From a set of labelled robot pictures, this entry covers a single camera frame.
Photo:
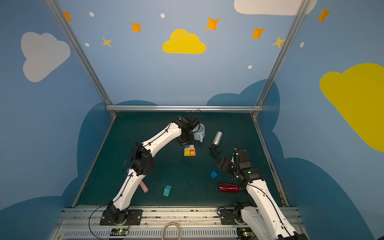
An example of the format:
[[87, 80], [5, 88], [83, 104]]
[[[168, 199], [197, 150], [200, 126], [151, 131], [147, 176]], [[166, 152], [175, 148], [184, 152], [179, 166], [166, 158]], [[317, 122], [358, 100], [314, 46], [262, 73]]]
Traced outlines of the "tan wood block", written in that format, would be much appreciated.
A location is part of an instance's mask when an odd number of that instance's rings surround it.
[[194, 151], [194, 150], [195, 150], [195, 147], [193, 147], [193, 146], [186, 146], [186, 147], [185, 147], [185, 150], [188, 150], [188, 151]]

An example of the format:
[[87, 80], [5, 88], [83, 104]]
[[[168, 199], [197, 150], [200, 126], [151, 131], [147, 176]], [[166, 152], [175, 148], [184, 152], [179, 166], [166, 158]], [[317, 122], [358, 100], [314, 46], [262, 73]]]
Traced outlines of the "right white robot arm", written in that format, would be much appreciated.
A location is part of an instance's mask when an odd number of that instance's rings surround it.
[[222, 157], [218, 167], [238, 180], [252, 197], [250, 201], [237, 202], [235, 220], [249, 226], [258, 240], [306, 240], [287, 220], [272, 197], [260, 171], [252, 168], [248, 153], [243, 148], [233, 150], [232, 158]]

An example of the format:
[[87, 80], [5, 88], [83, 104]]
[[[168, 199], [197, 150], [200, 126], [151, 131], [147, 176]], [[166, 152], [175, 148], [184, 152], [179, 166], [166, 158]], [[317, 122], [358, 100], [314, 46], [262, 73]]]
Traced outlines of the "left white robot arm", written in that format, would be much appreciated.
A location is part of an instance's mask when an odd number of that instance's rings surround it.
[[198, 117], [191, 114], [187, 118], [176, 116], [167, 126], [152, 138], [142, 143], [135, 142], [131, 153], [131, 164], [126, 179], [118, 194], [103, 211], [100, 225], [122, 226], [129, 219], [128, 208], [140, 183], [154, 170], [155, 155], [168, 143], [177, 139], [178, 145], [192, 144], [195, 128], [200, 126]]

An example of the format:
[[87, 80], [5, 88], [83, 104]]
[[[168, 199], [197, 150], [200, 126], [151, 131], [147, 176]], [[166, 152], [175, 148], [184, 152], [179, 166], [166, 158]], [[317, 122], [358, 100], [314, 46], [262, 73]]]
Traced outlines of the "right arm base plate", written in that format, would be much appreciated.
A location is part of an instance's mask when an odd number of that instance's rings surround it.
[[238, 225], [234, 209], [219, 209], [219, 217], [222, 225]]

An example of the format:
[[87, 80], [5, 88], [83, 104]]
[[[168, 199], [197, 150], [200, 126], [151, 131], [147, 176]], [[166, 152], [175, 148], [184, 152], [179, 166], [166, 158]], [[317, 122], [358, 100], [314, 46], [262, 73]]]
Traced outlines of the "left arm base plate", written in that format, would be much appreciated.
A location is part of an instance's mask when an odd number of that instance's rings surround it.
[[105, 210], [100, 221], [101, 226], [138, 226], [141, 223], [143, 210]]

